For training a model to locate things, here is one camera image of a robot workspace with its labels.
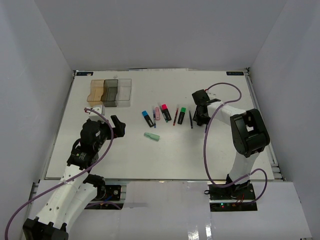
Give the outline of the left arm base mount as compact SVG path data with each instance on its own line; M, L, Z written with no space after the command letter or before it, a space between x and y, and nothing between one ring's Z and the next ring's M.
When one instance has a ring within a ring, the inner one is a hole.
M109 202L100 204L100 209L122 209L123 203L121 203L121 185L102 185L97 187L97 195L93 199L94 202Z

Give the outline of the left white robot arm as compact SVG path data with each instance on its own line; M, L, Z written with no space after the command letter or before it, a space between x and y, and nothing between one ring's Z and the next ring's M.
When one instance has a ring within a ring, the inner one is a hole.
M80 137L71 149L63 175L51 197L35 218L27 218L23 233L27 240L67 240L76 219L93 200L105 196L106 187L101 176L90 171L101 157L99 151L105 141L112 142L125 135L126 124L111 116L114 127L101 115L82 125Z

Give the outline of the blue cap black highlighter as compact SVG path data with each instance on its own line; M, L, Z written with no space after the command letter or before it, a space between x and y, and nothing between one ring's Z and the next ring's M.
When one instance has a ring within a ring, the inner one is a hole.
M154 126L154 123L152 121L152 119L150 118L149 114L147 113L146 110L144 110L142 113L143 118L145 119L145 121L147 122L148 126L150 128L152 128Z

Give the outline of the green cap black highlighter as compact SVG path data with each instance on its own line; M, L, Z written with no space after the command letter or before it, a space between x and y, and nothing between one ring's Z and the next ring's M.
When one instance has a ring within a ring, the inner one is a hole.
M186 108L185 108L185 107L182 107L182 108L180 109L179 116L178 116L178 121L177 121L177 123L178 123L179 125L181 125L181 124L183 123L185 114L186 114Z

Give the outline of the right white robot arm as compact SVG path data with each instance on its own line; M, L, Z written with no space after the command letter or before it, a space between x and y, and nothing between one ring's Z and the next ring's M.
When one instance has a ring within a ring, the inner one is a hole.
M221 100L211 99L204 89L192 94L196 105L193 121L198 126L206 125L203 143L203 161L206 175L211 182L210 192L215 189L224 189L226 195L236 200L243 195L244 189L251 183L251 175L262 172L264 175L264 188L266 190L268 176L261 168L253 169L254 163L260 153L270 144L270 136L260 111L256 108L243 110L223 103ZM207 163L208 133L214 118L228 124L236 150L233 166L227 174L225 184L216 184L210 176Z

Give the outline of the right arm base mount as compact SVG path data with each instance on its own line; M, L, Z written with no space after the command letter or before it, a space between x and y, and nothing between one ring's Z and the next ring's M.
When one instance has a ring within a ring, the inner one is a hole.
M256 212L258 210L253 185L231 192L229 188L218 188L212 184L204 194L209 197L209 206L212 213L226 212Z

